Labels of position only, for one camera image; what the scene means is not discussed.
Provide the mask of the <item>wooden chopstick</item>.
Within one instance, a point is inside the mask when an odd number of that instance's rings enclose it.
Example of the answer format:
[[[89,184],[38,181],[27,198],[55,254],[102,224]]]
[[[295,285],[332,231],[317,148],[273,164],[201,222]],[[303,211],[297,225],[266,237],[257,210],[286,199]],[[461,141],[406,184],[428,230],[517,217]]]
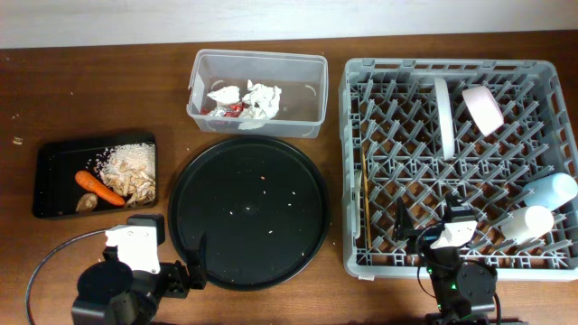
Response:
[[[363,221],[365,227],[365,239],[367,244],[367,250],[370,252],[372,249],[372,237],[371,237],[371,226],[370,226],[370,216],[369,216],[369,199],[368,199],[368,167],[367,167],[367,158],[365,154],[365,149],[363,145],[360,148],[360,156],[361,156],[361,194],[363,195],[362,199],[362,208],[363,208]]]

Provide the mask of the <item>round black serving tray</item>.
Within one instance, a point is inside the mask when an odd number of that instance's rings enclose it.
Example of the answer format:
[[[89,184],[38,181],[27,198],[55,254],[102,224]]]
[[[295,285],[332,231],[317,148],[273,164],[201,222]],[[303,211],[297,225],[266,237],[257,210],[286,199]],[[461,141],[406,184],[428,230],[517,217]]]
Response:
[[[209,282],[235,291],[299,274],[331,221],[317,166],[289,143],[263,136],[232,137],[193,158],[176,179],[167,215],[179,256],[204,246]]]

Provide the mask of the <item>white cup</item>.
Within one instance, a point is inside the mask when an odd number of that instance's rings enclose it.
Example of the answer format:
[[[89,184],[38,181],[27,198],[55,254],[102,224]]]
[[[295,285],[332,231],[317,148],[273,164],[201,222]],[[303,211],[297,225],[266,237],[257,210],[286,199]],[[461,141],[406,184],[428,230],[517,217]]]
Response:
[[[552,212],[543,206],[530,206],[516,209],[500,226],[505,239],[513,240],[516,244],[524,244],[533,241],[554,226]]]

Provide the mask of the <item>grey plate with food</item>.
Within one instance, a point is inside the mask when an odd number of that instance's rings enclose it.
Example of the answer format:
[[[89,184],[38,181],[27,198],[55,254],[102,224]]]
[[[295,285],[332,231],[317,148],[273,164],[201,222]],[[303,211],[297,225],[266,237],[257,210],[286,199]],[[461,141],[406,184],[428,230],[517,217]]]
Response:
[[[447,83],[442,78],[434,78],[434,92],[438,110],[443,159],[450,160],[455,155],[452,108]]]

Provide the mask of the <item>orange carrot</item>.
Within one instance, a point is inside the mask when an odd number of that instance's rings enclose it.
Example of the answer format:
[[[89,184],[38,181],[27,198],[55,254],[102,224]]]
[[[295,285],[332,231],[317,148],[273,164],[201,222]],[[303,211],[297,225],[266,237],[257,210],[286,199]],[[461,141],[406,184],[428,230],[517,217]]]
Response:
[[[121,196],[113,192],[89,172],[77,172],[75,174],[75,181],[83,189],[95,193],[101,199],[115,206],[124,206],[126,204]]]

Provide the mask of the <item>light blue cup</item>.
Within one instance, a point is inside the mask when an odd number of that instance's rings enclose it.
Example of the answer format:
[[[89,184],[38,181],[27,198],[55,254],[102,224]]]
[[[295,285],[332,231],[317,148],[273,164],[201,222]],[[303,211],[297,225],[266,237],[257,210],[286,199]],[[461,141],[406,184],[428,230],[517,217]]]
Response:
[[[577,181],[571,175],[559,172],[531,181],[523,190],[530,190],[524,198],[527,206],[542,206],[554,211],[576,197]]]

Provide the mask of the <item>pink bowl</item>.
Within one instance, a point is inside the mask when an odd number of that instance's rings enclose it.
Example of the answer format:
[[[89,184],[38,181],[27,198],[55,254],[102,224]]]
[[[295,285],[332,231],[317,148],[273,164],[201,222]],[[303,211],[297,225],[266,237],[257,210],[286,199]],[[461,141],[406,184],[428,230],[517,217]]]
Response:
[[[499,104],[487,87],[465,89],[462,97],[473,121],[484,136],[491,135],[504,124]]]

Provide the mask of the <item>red snack wrapper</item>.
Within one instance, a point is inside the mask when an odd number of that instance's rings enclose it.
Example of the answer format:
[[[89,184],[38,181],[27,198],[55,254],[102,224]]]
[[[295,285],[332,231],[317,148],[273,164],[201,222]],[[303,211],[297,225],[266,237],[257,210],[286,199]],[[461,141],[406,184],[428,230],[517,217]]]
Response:
[[[212,109],[203,108],[201,113],[205,116],[239,117],[246,108],[245,103],[238,102],[226,106],[216,106]]]

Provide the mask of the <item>white tissue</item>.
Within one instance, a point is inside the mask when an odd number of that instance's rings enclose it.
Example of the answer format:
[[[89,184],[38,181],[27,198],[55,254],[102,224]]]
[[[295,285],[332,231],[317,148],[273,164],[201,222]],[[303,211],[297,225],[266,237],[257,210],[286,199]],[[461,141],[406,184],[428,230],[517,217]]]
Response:
[[[279,112],[282,90],[277,87],[268,87],[263,84],[254,84],[247,81],[248,93],[242,97],[247,107],[238,116],[241,119],[253,119],[253,122],[243,122],[239,130],[255,130],[265,125],[265,120],[273,119]]]
[[[237,104],[240,101],[240,91],[237,86],[227,86],[211,91],[208,97],[218,103],[219,106]]]

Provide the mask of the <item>white plastic fork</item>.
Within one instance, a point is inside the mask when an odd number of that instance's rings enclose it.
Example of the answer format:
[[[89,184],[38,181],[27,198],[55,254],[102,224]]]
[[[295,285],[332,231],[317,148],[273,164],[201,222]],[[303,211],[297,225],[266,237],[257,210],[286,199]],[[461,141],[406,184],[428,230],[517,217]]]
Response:
[[[355,203],[355,232],[354,238],[359,239],[361,236],[361,181],[362,181],[362,171],[354,172],[354,203]]]

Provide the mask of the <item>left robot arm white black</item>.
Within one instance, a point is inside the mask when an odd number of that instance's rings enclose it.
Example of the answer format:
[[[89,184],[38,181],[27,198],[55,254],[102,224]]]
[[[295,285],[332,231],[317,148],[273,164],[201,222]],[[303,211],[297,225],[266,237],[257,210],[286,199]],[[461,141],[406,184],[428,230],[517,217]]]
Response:
[[[185,299],[207,284],[206,237],[187,253],[186,263],[161,263],[157,247],[163,232],[156,226],[119,225],[73,237],[46,255],[26,286],[26,318],[35,323],[31,306],[33,284],[42,267],[62,249],[104,234],[104,259],[86,269],[77,281],[71,314],[76,324],[149,324],[164,298]]]

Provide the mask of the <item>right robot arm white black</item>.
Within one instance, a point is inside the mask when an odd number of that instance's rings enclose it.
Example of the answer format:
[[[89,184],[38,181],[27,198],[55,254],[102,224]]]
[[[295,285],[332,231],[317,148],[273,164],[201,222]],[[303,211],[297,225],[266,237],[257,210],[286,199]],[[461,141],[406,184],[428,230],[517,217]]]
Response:
[[[428,324],[489,324],[488,314],[502,310],[496,293],[498,272],[493,266],[460,256],[471,243],[478,217],[452,194],[445,196],[443,219],[423,229],[413,227],[403,200],[396,201],[393,238],[406,243],[406,252],[419,257],[429,274],[438,312],[425,315]]]

